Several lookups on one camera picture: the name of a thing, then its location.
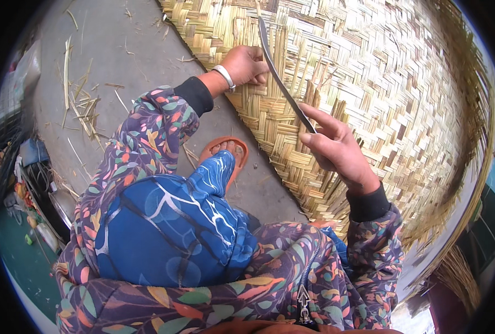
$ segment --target green floor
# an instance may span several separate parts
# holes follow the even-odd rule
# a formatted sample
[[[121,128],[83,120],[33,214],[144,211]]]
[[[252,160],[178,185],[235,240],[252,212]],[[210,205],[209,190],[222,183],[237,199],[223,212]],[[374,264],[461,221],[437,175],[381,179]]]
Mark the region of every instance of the green floor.
[[[55,321],[56,306],[60,304],[60,293],[55,277],[49,276],[51,265],[47,263],[37,242],[28,245],[24,236],[30,231],[25,213],[20,226],[17,221],[8,216],[6,209],[0,210],[0,252],[4,263],[16,282],[21,286],[27,297],[51,321]],[[43,249],[51,264],[56,255],[41,239]]]

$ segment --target zipper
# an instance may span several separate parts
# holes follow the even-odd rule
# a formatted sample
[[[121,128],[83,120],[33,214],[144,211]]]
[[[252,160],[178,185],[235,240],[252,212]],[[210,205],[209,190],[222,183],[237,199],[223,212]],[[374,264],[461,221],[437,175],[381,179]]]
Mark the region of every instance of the zipper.
[[[311,297],[309,297],[309,292],[307,290],[307,278],[309,272],[311,271],[311,266],[314,262],[314,259],[317,257],[318,252],[320,251],[320,241],[322,239],[322,235],[320,230],[318,229],[317,229],[317,233],[318,233],[318,246],[314,251],[311,259],[309,260],[307,267],[303,271],[301,279],[299,280],[298,297],[296,298],[297,306],[298,306],[296,324],[304,325],[304,326],[309,326],[310,324],[313,323],[313,321],[311,320],[311,313],[308,308],[308,302],[311,301]]]

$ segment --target metal blade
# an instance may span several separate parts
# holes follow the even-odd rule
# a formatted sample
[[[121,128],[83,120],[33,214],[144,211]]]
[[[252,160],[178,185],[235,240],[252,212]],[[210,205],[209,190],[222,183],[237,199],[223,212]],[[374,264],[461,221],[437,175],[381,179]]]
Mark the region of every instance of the metal blade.
[[[266,63],[268,63],[268,67],[270,68],[271,75],[274,77],[275,82],[278,84],[279,89],[283,93],[284,97],[290,103],[290,106],[292,107],[292,110],[296,113],[296,115],[299,117],[299,119],[302,121],[302,123],[305,125],[307,128],[307,131],[309,131],[312,134],[317,133],[316,130],[314,129],[313,125],[303,111],[299,108],[298,104],[294,100],[294,98],[290,95],[286,87],[284,87],[283,82],[279,78],[278,71],[275,69],[275,65],[273,60],[271,59],[270,56],[270,48],[268,46],[268,36],[266,33],[266,24],[264,23],[264,20],[262,17],[259,16],[259,34],[260,34],[260,40],[263,45],[263,54],[264,57],[266,58]]]

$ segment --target zipper pull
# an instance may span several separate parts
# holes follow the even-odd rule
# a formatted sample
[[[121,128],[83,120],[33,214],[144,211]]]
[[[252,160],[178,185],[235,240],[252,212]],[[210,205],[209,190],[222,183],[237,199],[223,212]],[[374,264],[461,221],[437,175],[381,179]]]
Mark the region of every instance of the zipper pull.
[[[311,317],[309,317],[309,309],[307,308],[308,302],[311,301],[311,298],[309,297],[309,293],[304,285],[299,286],[297,300],[298,304],[301,305],[301,310],[299,310],[299,322],[311,322]]]

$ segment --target silver bracelet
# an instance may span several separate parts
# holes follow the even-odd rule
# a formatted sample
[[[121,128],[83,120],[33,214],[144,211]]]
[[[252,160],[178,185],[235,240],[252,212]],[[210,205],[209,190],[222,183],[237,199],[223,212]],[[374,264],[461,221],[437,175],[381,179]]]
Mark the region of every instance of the silver bracelet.
[[[227,72],[224,66],[216,65],[212,68],[212,70],[216,70],[218,73],[222,75],[222,77],[225,78],[225,81],[227,81],[227,84],[229,85],[229,90],[227,91],[228,93],[235,92],[236,85],[232,83],[231,76],[229,75],[229,72]]]

